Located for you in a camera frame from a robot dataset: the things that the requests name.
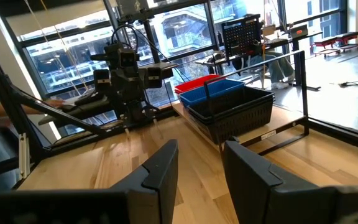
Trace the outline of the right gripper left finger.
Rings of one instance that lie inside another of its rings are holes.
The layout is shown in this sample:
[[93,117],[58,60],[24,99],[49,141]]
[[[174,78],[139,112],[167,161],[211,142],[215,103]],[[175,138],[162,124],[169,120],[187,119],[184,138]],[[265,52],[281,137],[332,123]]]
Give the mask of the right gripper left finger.
[[178,141],[171,139],[109,189],[110,224],[172,224],[178,182]]

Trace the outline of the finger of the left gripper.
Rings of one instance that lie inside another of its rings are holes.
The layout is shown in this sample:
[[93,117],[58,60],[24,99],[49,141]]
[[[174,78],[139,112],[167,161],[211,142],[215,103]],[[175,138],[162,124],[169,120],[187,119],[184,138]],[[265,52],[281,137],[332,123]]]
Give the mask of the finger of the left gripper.
[[145,98],[144,74],[136,73],[136,78],[137,78],[137,92],[140,98]]
[[117,75],[112,75],[112,87],[114,88],[115,94],[120,99],[122,99],[123,84],[124,84],[124,79],[122,77]]

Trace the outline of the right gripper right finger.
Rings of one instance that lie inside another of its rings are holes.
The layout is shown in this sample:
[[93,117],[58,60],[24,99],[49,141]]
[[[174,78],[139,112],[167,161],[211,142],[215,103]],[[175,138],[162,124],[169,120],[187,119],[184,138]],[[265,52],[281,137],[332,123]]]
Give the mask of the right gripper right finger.
[[318,187],[236,141],[224,143],[223,166],[240,224],[334,221],[333,187]]

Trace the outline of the red plastic basket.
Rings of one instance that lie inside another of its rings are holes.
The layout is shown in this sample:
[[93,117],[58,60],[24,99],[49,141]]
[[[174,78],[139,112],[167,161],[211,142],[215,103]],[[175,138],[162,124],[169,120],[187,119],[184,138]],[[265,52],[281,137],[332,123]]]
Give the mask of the red plastic basket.
[[214,79],[221,80],[220,75],[210,74],[206,75],[200,78],[195,78],[193,80],[190,80],[188,82],[182,83],[180,85],[175,86],[174,90],[176,94],[182,94],[184,92],[190,91],[192,89],[201,87],[204,85],[204,83],[208,80],[214,80]]

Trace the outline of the black plastic basket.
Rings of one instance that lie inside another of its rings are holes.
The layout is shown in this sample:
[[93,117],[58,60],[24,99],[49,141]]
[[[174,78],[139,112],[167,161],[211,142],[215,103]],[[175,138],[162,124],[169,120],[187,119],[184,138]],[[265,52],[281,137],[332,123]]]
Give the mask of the black plastic basket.
[[258,119],[270,121],[272,106],[275,98],[246,102],[244,100],[234,100],[222,102],[220,105],[213,105],[213,114],[207,102],[189,106],[188,112],[195,119],[210,124],[213,121],[220,121],[226,118],[239,116],[240,119],[256,121]]
[[257,100],[264,100],[267,98],[275,98],[275,93],[267,90],[261,90],[258,88],[251,88],[245,86],[241,89],[231,91],[229,93],[218,96],[217,98],[211,98],[210,100],[203,101],[201,103],[195,104],[199,105],[207,102],[211,114],[213,114],[213,105],[220,105],[222,102],[231,102],[234,100],[244,100],[246,102],[255,102]]
[[240,110],[215,122],[204,122],[191,114],[191,119],[212,142],[218,144],[231,136],[240,136],[270,122],[273,100],[257,103],[249,109]]

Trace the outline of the blue plastic basket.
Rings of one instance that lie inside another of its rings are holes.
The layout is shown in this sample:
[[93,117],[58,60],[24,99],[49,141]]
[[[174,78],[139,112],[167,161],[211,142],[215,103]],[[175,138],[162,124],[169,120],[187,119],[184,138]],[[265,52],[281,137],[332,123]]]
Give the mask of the blue plastic basket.
[[[208,87],[209,97],[217,98],[218,96],[221,96],[223,94],[245,87],[245,83],[239,82],[237,80],[222,79],[207,84],[207,87]],[[192,106],[201,103],[203,101],[206,101],[207,96],[206,96],[206,90],[204,85],[201,85],[198,88],[194,88],[192,90],[179,94],[179,100],[182,102],[182,104],[185,107]]]

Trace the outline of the black pole stand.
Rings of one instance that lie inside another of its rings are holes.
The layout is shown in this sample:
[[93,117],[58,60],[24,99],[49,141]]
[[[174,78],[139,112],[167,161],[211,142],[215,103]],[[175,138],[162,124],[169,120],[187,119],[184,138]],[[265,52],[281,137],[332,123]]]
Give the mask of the black pole stand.
[[[153,9],[149,8],[147,0],[116,0],[117,11],[120,15],[120,27],[129,28],[133,31],[135,39],[139,40],[141,35],[151,49],[154,63],[160,63],[159,49],[155,44],[150,22],[154,18]],[[138,21],[143,25],[145,34],[133,26]]]

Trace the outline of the person's hand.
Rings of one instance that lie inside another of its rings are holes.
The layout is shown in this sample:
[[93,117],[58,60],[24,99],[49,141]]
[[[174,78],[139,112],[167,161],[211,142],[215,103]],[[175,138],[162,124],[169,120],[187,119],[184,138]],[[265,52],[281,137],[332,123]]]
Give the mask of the person's hand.
[[44,103],[46,103],[54,108],[62,107],[64,102],[65,102],[64,100],[53,100],[53,99],[44,101]]

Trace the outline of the black pegboard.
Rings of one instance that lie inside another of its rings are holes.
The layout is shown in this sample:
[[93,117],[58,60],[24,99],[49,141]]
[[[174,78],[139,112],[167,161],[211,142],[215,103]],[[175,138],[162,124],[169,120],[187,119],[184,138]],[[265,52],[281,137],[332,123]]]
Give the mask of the black pegboard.
[[260,14],[249,14],[221,24],[227,58],[238,55],[255,55],[261,52],[259,18]]

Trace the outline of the person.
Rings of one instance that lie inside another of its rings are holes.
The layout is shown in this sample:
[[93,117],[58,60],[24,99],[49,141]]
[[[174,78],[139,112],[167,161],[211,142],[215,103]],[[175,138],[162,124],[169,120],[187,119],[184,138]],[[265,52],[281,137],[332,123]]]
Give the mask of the person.
[[[277,57],[281,57],[283,54],[274,50],[266,51],[264,54],[255,54],[251,56],[250,61],[248,57],[242,59],[236,59],[232,61],[233,67],[236,70],[242,69],[244,66],[250,63],[251,65],[261,63],[264,60],[271,60]],[[288,82],[293,82],[295,78],[295,70],[291,63],[286,58],[275,60],[267,65],[270,73],[271,89],[284,89],[288,88],[289,84],[283,82],[286,78]]]

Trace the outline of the background work table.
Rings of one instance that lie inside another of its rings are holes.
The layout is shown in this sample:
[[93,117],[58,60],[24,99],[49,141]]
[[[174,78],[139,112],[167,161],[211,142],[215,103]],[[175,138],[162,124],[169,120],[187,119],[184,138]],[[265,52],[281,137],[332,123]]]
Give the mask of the background work table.
[[[308,35],[304,35],[302,37],[297,37],[295,39],[285,37],[283,35],[282,36],[283,39],[281,41],[275,41],[272,44],[269,42],[265,49],[266,50],[271,50],[271,49],[281,47],[281,46],[284,46],[284,45],[292,45],[293,51],[295,51],[295,47],[296,47],[296,45],[298,45],[300,40],[308,39],[310,37],[314,37],[314,36],[320,35],[322,33],[323,32],[321,30],[312,30]],[[205,60],[196,60],[195,63],[198,64],[198,65],[204,65],[204,66],[207,66],[207,67],[215,67],[215,66],[218,66],[218,65],[223,65],[225,63],[230,65],[230,63],[233,60],[238,60],[239,58],[244,58],[244,57],[247,57],[247,55],[245,55],[245,54],[244,55],[235,55],[235,56],[230,56],[228,58],[224,57],[224,58],[221,58],[219,60],[213,60],[214,57],[210,56],[210,57],[206,58]]]

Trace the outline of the red platform cart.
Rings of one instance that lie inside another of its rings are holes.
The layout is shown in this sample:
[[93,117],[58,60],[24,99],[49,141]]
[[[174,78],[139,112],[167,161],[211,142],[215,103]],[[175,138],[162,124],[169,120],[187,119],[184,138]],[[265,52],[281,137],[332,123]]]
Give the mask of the red platform cart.
[[323,49],[320,51],[313,51],[313,55],[317,57],[318,55],[323,55],[326,58],[329,54],[340,54],[341,50],[334,48],[334,44],[336,43],[335,37],[326,37],[321,40],[314,41],[313,47],[322,47]]
[[338,49],[345,52],[350,49],[358,49],[358,44],[350,44],[349,41],[358,38],[358,31],[346,32],[336,36],[338,42]]

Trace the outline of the black window frame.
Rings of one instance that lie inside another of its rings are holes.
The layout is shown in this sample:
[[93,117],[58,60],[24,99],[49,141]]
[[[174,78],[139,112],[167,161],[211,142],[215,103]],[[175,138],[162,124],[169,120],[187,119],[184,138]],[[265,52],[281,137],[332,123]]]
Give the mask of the black window frame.
[[[192,61],[219,48],[221,24],[260,14],[267,25],[287,30],[305,24],[323,36],[346,29],[347,0],[147,0],[160,60],[179,64],[176,81],[203,74]],[[101,53],[119,27],[116,0],[0,0],[0,24],[18,51],[41,97],[71,98],[91,88]],[[140,64],[153,63],[140,35],[123,28],[118,38],[137,47]]]

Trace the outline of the black aluminium rig frame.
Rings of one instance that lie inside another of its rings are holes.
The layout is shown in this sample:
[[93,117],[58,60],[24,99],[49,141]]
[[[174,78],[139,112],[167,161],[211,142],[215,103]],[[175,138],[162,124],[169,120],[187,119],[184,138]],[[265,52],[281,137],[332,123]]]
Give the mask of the black aluminium rig frame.
[[[0,100],[3,105],[27,105],[32,106],[36,109],[40,109],[43,112],[52,113],[59,119],[67,120],[74,125],[83,128],[87,133],[82,137],[76,137],[73,140],[69,140],[63,143],[52,144],[50,147],[45,147],[39,136],[36,133],[37,128],[34,126],[31,120],[28,119],[27,115],[20,109],[15,109],[8,113],[8,117],[11,119],[14,127],[19,134],[26,133],[29,138],[29,151],[30,151],[30,171],[45,158],[56,156],[70,150],[74,150],[78,147],[82,147],[112,136],[122,134],[124,127],[121,124],[115,124],[108,128],[102,128],[99,126],[90,125],[82,122],[77,118],[74,118],[66,113],[58,111],[51,106],[43,104],[38,99],[24,93],[18,87],[14,86],[9,77],[4,73],[0,66]],[[308,135],[310,129],[314,129],[317,132],[336,138],[340,141],[352,144],[358,147],[358,132],[351,129],[346,129],[341,126],[336,126],[331,123],[318,121],[316,119],[305,116],[305,119],[301,122],[304,127],[304,133],[296,136],[292,139],[277,144],[274,147],[266,149],[260,152],[260,155],[264,156],[270,152],[273,152],[281,147],[287,146],[305,136]],[[0,174],[7,171],[19,168],[19,156],[17,158],[8,159],[0,162]]]

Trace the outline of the silver frame bracket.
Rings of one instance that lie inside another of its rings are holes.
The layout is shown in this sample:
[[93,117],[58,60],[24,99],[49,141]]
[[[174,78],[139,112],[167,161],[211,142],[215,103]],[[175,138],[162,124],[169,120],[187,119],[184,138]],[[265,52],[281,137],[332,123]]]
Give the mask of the silver frame bracket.
[[30,174],[29,138],[26,133],[19,135],[19,173],[20,180],[26,179]]

